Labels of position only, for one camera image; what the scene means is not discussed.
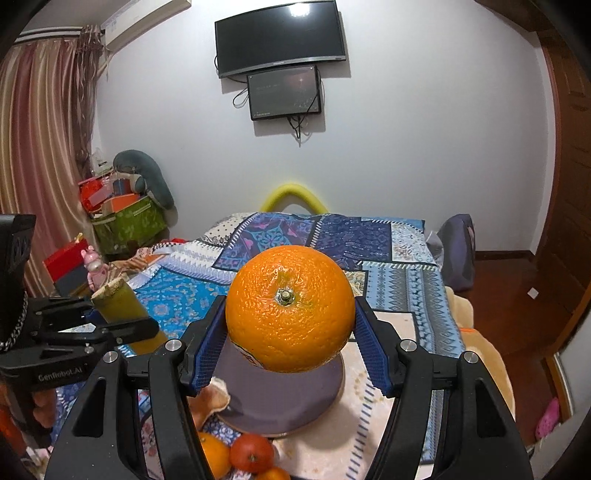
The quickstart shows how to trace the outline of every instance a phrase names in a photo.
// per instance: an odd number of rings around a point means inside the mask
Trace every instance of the green storage box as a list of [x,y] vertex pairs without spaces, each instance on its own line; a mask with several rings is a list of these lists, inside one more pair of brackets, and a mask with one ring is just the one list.
[[92,220],[103,255],[129,252],[133,247],[147,246],[166,228],[162,210],[150,197],[106,217]]

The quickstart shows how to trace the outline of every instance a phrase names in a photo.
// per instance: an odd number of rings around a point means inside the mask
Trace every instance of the small screen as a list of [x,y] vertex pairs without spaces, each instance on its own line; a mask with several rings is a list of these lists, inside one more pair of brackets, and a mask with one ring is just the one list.
[[253,120],[320,111],[314,66],[290,67],[248,76]]

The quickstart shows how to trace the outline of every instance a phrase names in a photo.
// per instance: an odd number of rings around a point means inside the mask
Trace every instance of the baseboard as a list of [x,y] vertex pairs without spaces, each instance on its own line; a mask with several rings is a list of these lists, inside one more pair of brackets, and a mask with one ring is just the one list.
[[511,258],[534,259],[534,254],[529,250],[476,250],[477,260],[508,260]]
[[574,412],[573,399],[570,395],[569,384],[566,381],[564,370],[557,353],[545,356],[543,361],[548,367],[552,383],[554,384],[558,403],[560,403],[560,420],[564,423],[573,416]]

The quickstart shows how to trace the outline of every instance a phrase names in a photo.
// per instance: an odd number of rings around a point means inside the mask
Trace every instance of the blue patterned quilt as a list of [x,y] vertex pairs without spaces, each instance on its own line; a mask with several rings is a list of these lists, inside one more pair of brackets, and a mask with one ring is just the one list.
[[[412,312],[417,338],[428,351],[455,357],[463,352],[420,220],[237,213],[175,247],[130,285],[162,330],[179,337],[190,322],[205,316],[217,295],[228,292],[248,260],[278,245],[307,245],[330,256],[374,309]],[[442,405],[442,393],[435,392],[423,463],[434,461]],[[238,435],[219,420],[206,427],[228,443]]]

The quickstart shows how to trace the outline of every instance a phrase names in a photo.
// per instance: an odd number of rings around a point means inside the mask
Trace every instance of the blue gripper pad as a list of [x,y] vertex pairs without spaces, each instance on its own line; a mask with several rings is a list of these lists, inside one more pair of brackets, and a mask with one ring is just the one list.
[[361,352],[363,363],[368,371],[369,379],[375,388],[379,388],[382,395],[391,397],[394,386],[389,376],[389,362],[384,349],[378,342],[374,330],[359,302],[367,302],[362,297],[355,297],[355,340]]
[[197,355],[195,355],[195,370],[191,386],[196,392],[209,385],[227,336],[226,303],[224,301],[218,308]]

